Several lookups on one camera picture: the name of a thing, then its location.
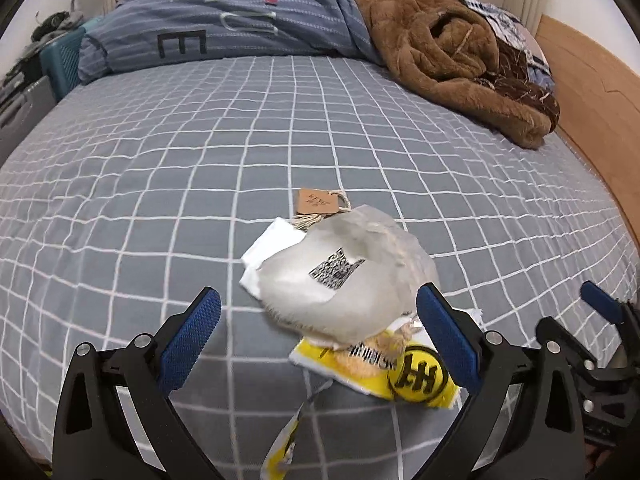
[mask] metal screw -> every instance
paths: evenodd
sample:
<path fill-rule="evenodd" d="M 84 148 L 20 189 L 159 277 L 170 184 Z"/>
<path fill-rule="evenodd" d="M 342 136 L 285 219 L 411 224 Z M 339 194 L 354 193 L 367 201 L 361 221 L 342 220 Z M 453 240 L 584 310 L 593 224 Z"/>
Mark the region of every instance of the metal screw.
<path fill-rule="evenodd" d="M 484 338 L 488 343 L 496 346 L 503 342 L 502 335 L 499 332 L 495 332 L 494 330 L 491 330 L 491 332 L 487 332 L 486 334 L 484 334 Z"/>
<path fill-rule="evenodd" d="M 555 341 L 548 341 L 546 343 L 546 349 L 549 350 L 552 354 L 560 353 L 560 345 Z"/>
<path fill-rule="evenodd" d="M 144 348 L 151 343 L 151 336 L 149 334 L 140 334 L 134 339 L 133 344 L 138 348 Z"/>
<path fill-rule="evenodd" d="M 82 343 L 78 345 L 78 348 L 76 348 L 76 353 L 78 355 L 87 355 L 90 350 L 91 345 L 89 345 L 89 343 Z"/>

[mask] qr code label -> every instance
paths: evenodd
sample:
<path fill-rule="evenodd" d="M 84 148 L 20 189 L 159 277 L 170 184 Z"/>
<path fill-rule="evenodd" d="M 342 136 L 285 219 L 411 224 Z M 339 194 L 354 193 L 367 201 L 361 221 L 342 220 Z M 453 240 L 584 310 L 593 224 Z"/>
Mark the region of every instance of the qr code label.
<path fill-rule="evenodd" d="M 364 259 L 361 259 L 350 264 L 344 254 L 344 250 L 340 248 L 315 269 L 309 272 L 309 275 L 315 279 L 316 282 L 321 283 L 321 285 L 327 286 L 333 290 L 338 290 L 344 285 L 347 278 L 353 274 L 353 271 L 363 263 Z"/>

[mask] blue gripper pad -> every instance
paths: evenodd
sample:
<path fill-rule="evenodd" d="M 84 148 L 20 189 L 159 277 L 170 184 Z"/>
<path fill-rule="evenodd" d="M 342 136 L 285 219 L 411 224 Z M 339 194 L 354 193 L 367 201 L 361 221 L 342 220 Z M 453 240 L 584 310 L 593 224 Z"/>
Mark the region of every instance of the blue gripper pad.
<path fill-rule="evenodd" d="M 158 387 L 165 397 L 187 380 L 200 352 L 220 321 L 220 295 L 211 289 L 191 311 L 160 359 Z"/>
<path fill-rule="evenodd" d="M 436 350 L 442 356 L 453 381 L 474 395 L 480 390 L 478 354 L 447 312 L 440 298 L 423 285 L 418 290 L 416 309 L 418 317 Z"/>
<path fill-rule="evenodd" d="M 611 324 L 622 323 L 620 304 L 595 283 L 584 282 L 580 287 L 580 297 Z"/>

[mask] wooden headboard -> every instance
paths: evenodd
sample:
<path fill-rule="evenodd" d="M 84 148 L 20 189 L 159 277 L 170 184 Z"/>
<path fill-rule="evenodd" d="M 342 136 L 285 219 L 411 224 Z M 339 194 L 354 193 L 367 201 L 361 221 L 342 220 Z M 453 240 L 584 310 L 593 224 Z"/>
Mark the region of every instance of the wooden headboard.
<path fill-rule="evenodd" d="M 542 16 L 536 39 L 556 80 L 561 134 L 607 184 L 640 248 L 640 77 L 548 16 Z"/>

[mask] bed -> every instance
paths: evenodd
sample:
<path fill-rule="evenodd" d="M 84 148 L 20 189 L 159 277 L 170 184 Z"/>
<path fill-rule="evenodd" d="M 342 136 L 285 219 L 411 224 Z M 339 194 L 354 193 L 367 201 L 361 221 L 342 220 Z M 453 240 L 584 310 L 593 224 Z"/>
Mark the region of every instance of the bed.
<path fill-rule="evenodd" d="M 0 168 L 0 410 L 50 458 L 76 346 L 153 333 L 210 285 L 222 322 L 171 399 L 226 478 L 257 479 L 323 379 L 288 362 L 298 337 L 239 286 L 240 256 L 293 215 L 302 187 L 343 189 L 395 218 L 434 257 L 449 302 L 482 309 L 484 329 L 531 345 L 554 316 L 605 365 L 616 331 L 578 288 L 634 299 L 638 252 L 600 179 L 561 137 L 545 139 L 523 150 L 356 59 L 203 60 L 78 87 Z M 410 479 L 460 406 L 336 384 L 303 419 L 287 479 Z"/>

